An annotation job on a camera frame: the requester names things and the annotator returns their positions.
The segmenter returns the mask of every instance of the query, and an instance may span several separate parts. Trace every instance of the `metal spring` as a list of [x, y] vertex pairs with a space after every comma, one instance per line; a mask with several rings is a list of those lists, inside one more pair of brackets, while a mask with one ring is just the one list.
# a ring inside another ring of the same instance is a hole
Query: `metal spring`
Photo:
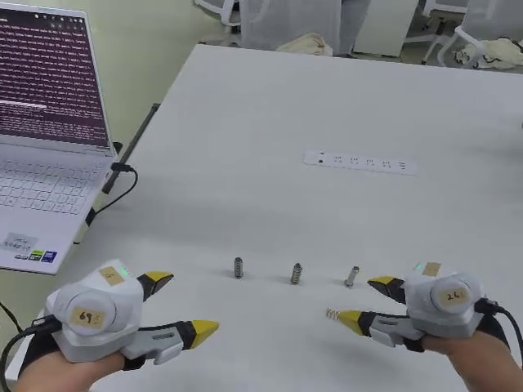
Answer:
[[235, 258], [235, 277], [241, 279], [244, 276], [244, 261], [241, 257]]
[[303, 267], [300, 263], [296, 263], [293, 268], [293, 275], [291, 276], [291, 284], [298, 284], [302, 276]]
[[325, 315], [332, 320], [337, 320], [337, 316], [339, 315], [339, 313], [340, 312], [338, 310], [327, 308]]

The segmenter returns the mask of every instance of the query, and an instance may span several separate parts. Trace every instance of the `cloth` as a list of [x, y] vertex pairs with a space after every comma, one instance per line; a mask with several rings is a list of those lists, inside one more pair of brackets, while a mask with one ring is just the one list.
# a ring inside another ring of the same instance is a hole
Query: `cloth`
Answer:
[[[499, 38], [481, 42], [485, 45], [485, 54], [474, 65], [474, 68], [512, 69], [523, 65], [523, 41], [516, 42], [510, 38]], [[454, 52], [454, 59], [459, 64], [465, 64], [475, 53], [476, 47], [469, 43], [461, 51]]]
[[276, 51], [303, 53], [315, 56], [333, 56], [333, 49], [325, 42], [321, 35], [316, 33], [302, 35], [300, 38], [278, 47]]

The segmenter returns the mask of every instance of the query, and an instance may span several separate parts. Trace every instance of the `black cable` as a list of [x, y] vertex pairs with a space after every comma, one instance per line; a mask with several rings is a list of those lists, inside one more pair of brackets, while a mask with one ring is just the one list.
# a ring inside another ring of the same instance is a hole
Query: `black cable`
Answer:
[[103, 208], [101, 208], [100, 210], [98, 210], [96, 213], [95, 213], [95, 216], [98, 216], [98, 214], [100, 214], [102, 211], [105, 211], [107, 208], [113, 206], [116, 202], [118, 202], [119, 200], [121, 200], [122, 198], [124, 198], [126, 195], [128, 195], [133, 189], [135, 189], [136, 187], [136, 184], [138, 184], [138, 172], [133, 168], [133, 167], [130, 167], [129, 165], [125, 165], [123, 163], [113, 163], [113, 165], [111, 166], [111, 169], [115, 172], [125, 172], [125, 173], [128, 173], [128, 172], [132, 172], [134, 173], [134, 183], [132, 184], [131, 188], [129, 188], [128, 190], [126, 190], [125, 192], [123, 192], [122, 194], [120, 194], [115, 200], [113, 200], [111, 203], [107, 204], [106, 206], [103, 206]]
[[517, 344], [520, 348], [520, 356], [521, 356], [521, 366], [523, 367], [523, 336], [521, 335], [521, 329], [519, 325], [517, 325], [517, 321], [514, 318], [514, 316], [511, 315], [511, 313], [503, 308], [502, 306], [498, 305], [498, 302], [491, 301], [488, 298], [481, 298], [475, 305], [474, 310], [477, 313], [482, 314], [489, 314], [492, 316], [495, 316], [497, 313], [504, 314], [507, 316], [507, 319], [512, 324], [512, 327], [514, 328], [514, 332], [516, 333], [516, 339]]
[[517, 344], [520, 346], [521, 362], [523, 363], [523, 336], [521, 335], [521, 329], [519, 325], [517, 325], [517, 321], [514, 318], [514, 316], [512, 316], [508, 310], [501, 306], [498, 306], [498, 312], [507, 316], [507, 319], [514, 327], [514, 331], [516, 332]]
[[7, 358], [9, 357], [9, 352], [16, 342], [24, 339], [27, 336], [34, 335], [37, 332], [54, 333], [61, 330], [61, 328], [62, 324], [53, 315], [37, 318], [33, 321], [31, 327], [28, 327], [24, 331], [19, 332], [9, 341], [9, 343], [7, 343], [2, 351], [2, 357], [0, 358], [0, 386], [4, 392], [11, 392], [6, 380]]
[[20, 323], [18, 322], [18, 319], [16, 318], [15, 314], [9, 310], [7, 306], [5, 306], [2, 302], [0, 302], [0, 308], [3, 309], [4, 312], [6, 312], [7, 317], [11, 319], [13, 324], [15, 324], [16, 330], [18, 333], [22, 332], [22, 327], [20, 326]]

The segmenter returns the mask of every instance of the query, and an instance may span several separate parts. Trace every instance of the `laptop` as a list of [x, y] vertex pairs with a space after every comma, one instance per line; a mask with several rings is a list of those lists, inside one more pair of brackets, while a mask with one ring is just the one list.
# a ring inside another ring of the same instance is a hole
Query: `laptop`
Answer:
[[115, 159], [86, 14], [0, 2], [0, 268], [56, 274]]

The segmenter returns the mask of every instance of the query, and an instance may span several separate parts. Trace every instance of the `floor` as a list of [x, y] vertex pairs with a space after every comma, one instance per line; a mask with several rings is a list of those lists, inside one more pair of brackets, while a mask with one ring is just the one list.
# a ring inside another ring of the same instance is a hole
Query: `floor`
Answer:
[[[154, 102], [161, 102], [201, 37], [222, 31], [219, 22], [191, 0], [36, 0], [47, 7], [87, 11], [92, 25], [105, 106], [114, 140], [127, 144]], [[427, 46], [411, 45], [399, 59], [419, 64]], [[0, 272], [0, 301], [27, 326], [42, 308], [53, 277]], [[0, 347], [16, 330], [0, 311]]]

